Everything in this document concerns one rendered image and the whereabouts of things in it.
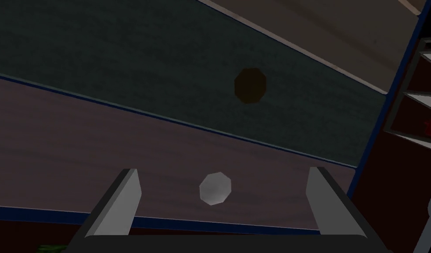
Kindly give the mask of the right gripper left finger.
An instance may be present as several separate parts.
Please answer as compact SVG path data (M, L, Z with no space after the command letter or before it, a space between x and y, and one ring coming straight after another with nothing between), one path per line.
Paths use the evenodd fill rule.
M84 236L128 235L142 196L137 169L124 169L84 224Z

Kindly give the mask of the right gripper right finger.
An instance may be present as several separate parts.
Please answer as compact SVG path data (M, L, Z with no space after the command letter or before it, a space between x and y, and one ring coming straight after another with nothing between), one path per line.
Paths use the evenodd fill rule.
M362 215L325 168L310 167L305 192L321 234L367 236Z

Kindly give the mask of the blue-edged drawer cabinet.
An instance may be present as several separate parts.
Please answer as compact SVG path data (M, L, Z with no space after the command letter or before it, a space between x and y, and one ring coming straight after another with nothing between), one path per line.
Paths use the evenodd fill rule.
M425 23L426 17L429 15L431 8L431 0L426 0L423 10L419 15L419 21L416 24L414 33L409 40L407 49L404 53L403 59L401 60L398 71L395 78L402 78L403 71L409 65L409 59L412 56L417 36L419 36L422 26ZM260 145L264 147L271 147L269 144L260 143L250 139L245 139L241 137L236 137L234 135L225 134L222 132L217 132L215 130L206 129L201 126L194 126L189 123L181 122L175 119L168 119L162 116L157 116L151 113L135 110L133 108L125 108L117 104L110 104L105 101L98 101L93 98L84 97L82 95L73 94L70 92L57 90L52 87L47 87L41 84L30 83L24 80L19 80L10 76L5 76L0 74L0 80L5 80L11 83L17 83L20 85L33 87L36 89L45 90L48 92L53 92L63 96L75 98L78 100L83 100L91 102L94 104L99 104L106 107L111 107L117 110L122 110L125 112L135 113L137 115L142 115L147 118L157 119L164 122L169 122L173 124L182 125L185 127L190 127L193 129L198 129L206 132L210 132L217 135L222 135L232 139L237 139L240 141L246 141L253 143L255 145ZM83 212L69 212L69 211L59 211L59 210L44 210L44 209L32 209L23 207L0 207L0 220L8 221L20 221L20 222L34 222L34 223L52 223L52 224L81 224L87 217L86 213ZM135 229L144 230L173 230L173 231L196 231L198 233L213 233L213 234L255 234L255 235L315 235L318 234L317 230L313 229L302 229L302 228L282 228L282 227L271 227L271 226L256 226L249 224L232 224L232 223L217 223L217 222L206 222L206 221L192 221L192 220L177 220L177 219L161 219L154 217L135 217L134 218Z

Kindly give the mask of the grey round drawer knob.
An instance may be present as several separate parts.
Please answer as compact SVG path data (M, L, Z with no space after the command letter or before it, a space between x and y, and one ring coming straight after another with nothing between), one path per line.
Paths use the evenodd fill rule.
M200 199L211 206L223 203L231 191L231 179L220 171L208 174L199 185Z

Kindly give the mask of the dark shelf unit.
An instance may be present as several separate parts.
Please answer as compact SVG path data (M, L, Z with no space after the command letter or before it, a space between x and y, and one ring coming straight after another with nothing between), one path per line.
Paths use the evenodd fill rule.
M384 131L431 150L431 37L420 39Z

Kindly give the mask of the brown round drawer knob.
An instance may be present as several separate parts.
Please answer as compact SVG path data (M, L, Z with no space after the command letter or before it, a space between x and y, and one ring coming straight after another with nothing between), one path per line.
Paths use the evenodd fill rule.
M234 94L244 104L258 103L266 93L266 76L259 68L246 68L234 80Z

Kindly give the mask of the dark green drawer front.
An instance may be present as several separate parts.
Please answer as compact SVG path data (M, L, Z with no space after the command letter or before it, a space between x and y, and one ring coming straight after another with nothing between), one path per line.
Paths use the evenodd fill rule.
M0 73L351 166L385 101L197 0L0 0Z

